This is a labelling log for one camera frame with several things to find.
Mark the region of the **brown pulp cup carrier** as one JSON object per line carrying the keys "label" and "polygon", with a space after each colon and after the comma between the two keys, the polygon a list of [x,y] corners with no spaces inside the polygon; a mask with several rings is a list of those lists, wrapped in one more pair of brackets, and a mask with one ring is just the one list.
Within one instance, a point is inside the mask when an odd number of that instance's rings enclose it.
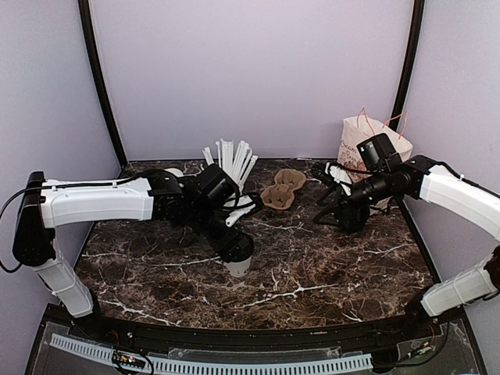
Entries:
{"label": "brown pulp cup carrier", "polygon": [[260,197],[264,206],[276,210],[287,210],[295,200],[295,191],[301,189],[306,181],[303,172],[282,169],[274,177],[274,185],[266,187]]}

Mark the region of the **white paper coffee cup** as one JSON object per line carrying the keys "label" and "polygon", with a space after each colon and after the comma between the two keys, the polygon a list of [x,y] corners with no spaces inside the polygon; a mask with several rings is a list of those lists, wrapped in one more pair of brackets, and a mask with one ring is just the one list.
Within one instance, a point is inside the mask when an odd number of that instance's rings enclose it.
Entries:
{"label": "white paper coffee cup", "polygon": [[252,256],[250,255],[247,259],[240,262],[225,262],[224,266],[232,277],[244,277],[248,274],[251,262]]}

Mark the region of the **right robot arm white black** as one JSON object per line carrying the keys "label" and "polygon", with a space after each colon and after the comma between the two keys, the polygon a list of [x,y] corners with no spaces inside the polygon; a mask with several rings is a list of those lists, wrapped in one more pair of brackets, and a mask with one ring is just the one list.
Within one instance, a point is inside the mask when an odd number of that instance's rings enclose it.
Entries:
{"label": "right robot arm white black", "polygon": [[[467,180],[445,162],[424,155],[402,160],[386,134],[362,141],[357,149],[367,168],[365,179],[359,182],[344,180],[341,173],[345,168],[339,164],[314,165],[313,174],[329,187],[325,195],[333,198],[330,203],[318,200],[323,208],[314,217],[314,223],[357,233],[364,228],[376,203],[409,196],[447,209],[494,239],[499,238],[497,193]],[[427,329],[429,318],[498,294],[499,250],[495,249],[472,268],[419,292],[406,306],[398,331],[404,338],[417,338]]]}

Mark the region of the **white printed paper bag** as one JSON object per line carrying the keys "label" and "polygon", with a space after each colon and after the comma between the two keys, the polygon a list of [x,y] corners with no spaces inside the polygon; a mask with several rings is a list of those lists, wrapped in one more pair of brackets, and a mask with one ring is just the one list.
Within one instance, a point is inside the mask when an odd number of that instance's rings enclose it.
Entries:
{"label": "white printed paper bag", "polygon": [[397,132],[389,127],[391,121],[400,119],[406,127],[406,111],[385,122],[368,116],[366,109],[343,119],[337,162],[351,184],[366,179],[370,172],[387,170],[409,160],[413,144],[405,138],[402,130]]}

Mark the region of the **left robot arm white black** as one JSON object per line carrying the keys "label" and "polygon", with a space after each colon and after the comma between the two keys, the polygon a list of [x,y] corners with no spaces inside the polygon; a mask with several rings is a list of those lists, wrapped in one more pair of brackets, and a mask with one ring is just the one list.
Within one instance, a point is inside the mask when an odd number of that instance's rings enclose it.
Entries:
{"label": "left robot arm white black", "polygon": [[107,338],[110,324],[99,315],[96,297],[57,248],[57,227],[108,220],[156,220],[190,227],[206,238],[233,277],[248,272],[255,251],[252,238],[235,223],[260,200],[241,195],[237,184],[215,164],[190,176],[146,170],[121,180],[84,182],[47,180],[38,171],[14,197],[22,199],[14,258],[35,271],[94,341]]}

